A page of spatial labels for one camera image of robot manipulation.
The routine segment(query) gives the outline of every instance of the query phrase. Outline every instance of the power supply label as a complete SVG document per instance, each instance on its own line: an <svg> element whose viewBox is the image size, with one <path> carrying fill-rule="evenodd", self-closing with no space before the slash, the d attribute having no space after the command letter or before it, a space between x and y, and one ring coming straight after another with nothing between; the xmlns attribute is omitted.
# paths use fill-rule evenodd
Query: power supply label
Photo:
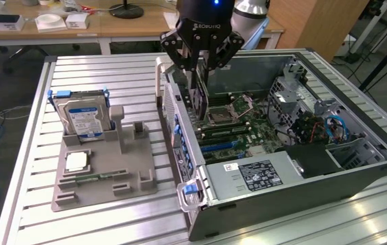
<svg viewBox="0 0 387 245"><path fill-rule="evenodd" d="M268 160L239 165L239 170L249 191L261 190L283 184Z"/></svg>

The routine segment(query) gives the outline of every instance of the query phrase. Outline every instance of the black lamp base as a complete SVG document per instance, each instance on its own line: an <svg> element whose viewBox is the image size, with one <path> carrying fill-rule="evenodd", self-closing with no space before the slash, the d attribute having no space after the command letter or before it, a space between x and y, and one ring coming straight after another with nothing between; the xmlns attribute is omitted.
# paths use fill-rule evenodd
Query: black lamp base
<svg viewBox="0 0 387 245"><path fill-rule="evenodd" d="M110 10L109 13L112 16L121 18L121 19L136 19L144 15L144 9L140 8L137 5L128 4L126 9L122 4L116 4L110 6L110 9L121 6L120 8Z"/></svg>

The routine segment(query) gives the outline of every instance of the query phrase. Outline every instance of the wooden cabinet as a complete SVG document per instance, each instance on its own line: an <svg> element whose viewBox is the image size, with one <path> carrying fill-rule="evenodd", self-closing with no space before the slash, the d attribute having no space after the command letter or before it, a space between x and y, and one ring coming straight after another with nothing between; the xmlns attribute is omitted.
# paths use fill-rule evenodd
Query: wooden cabinet
<svg viewBox="0 0 387 245"><path fill-rule="evenodd" d="M276 48L311 47L329 61L368 0L271 0L268 15L285 28Z"/></svg>

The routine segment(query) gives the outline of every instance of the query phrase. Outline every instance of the motherboard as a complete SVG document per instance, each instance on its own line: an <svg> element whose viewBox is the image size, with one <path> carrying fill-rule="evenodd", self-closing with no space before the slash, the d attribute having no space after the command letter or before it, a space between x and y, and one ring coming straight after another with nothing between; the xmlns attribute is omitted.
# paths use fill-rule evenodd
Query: motherboard
<svg viewBox="0 0 387 245"><path fill-rule="evenodd" d="M264 97L245 92L208 98L203 119L188 98L184 103L205 164L269 154L283 146L265 115Z"/></svg>

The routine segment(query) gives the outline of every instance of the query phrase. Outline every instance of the aluminum slotted table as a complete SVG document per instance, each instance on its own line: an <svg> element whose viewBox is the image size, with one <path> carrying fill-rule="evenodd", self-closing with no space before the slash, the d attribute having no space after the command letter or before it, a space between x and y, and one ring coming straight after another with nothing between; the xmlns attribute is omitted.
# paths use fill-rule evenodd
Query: aluminum slotted table
<svg viewBox="0 0 387 245"><path fill-rule="evenodd" d="M384 111L316 53L299 51L387 132ZM188 242L154 105L157 56L164 54L46 58L0 217L0 244L256 245L387 242L387 177L347 200L212 239ZM307 78L317 95L327 98L328 90L315 77ZM46 104L46 91L92 90L104 86L110 91L110 104L124 106L122 124L144 120L149 127L158 192L52 212L50 199L62 126L52 106Z"/></svg>

